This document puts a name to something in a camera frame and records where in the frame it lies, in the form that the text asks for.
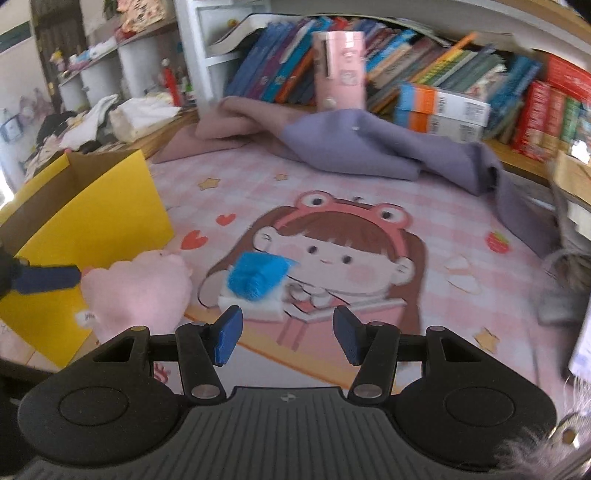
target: frog headband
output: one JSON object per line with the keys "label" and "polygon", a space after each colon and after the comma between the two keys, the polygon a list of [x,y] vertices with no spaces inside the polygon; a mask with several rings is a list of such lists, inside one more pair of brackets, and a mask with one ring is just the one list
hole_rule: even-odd
{"label": "frog headband", "polygon": [[361,217],[379,227],[390,238],[398,256],[408,256],[401,230],[410,224],[410,217],[404,209],[397,205],[380,203],[370,209],[365,209],[357,205],[338,203],[332,195],[326,192],[314,191],[300,195],[295,201],[295,207],[296,210],[281,218],[275,224],[276,230],[298,218],[315,212],[348,213]]}

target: round pivot screw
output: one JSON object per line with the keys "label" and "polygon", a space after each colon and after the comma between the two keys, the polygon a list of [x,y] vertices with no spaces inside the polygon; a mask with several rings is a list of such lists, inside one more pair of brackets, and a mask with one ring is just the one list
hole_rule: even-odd
{"label": "round pivot screw", "polygon": [[211,400],[220,394],[220,389],[215,385],[203,384],[194,387],[191,390],[191,395],[201,400]]}
{"label": "round pivot screw", "polygon": [[362,383],[353,389],[353,393],[359,398],[378,398],[383,392],[377,385]]}

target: yellow box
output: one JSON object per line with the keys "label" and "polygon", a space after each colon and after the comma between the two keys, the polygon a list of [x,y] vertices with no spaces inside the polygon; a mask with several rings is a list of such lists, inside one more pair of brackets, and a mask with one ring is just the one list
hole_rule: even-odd
{"label": "yellow box", "polygon": [[[109,267],[162,248],[173,229],[141,151],[63,155],[0,210],[0,240],[31,265]],[[0,318],[59,367],[90,331],[75,314],[87,309],[80,288],[34,295],[11,292]]]}

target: clothes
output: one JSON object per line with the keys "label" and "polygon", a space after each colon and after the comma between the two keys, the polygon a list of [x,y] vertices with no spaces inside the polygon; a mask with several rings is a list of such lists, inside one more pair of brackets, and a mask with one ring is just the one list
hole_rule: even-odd
{"label": "clothes", "polygon": [[233,148],[237,135],[240,139],[247,135],[277,156],[319,170],[402,180],[417,180],[426,171],[473,195],[494,192],[499,220],[538,256],[548,255],[559,245],[556,227],[529,207],[485,144],[459,144],[445,137],[412,132],[363,110],[310,114],[228,97],[202,116],[194,135],[181,130],[154,161],[188,157],[190,151]]}

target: barcode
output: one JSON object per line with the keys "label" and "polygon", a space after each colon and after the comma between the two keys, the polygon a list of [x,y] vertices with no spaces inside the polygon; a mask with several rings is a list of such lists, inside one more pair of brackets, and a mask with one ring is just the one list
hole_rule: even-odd
{"label": "barcode", "polygon": [[437,99],[437,113],[441,114],[445,111],[445,97],[440,97]]}
{"label": "barcode", "polygon": [[460,141],[471,142],[476,137],[476,129],[470,125],[460,125]]}
{"label": "barcode", "polygon": [[467,120],[478,120],[484,113],[484,107],[478,103],[466,102],[465,117]]}
{"label": "barcode", "polygon": [[431,117],[431,121],[429,122],[429,132],[430,134],[436,134],[439,131],[439,120],[435,117]]}

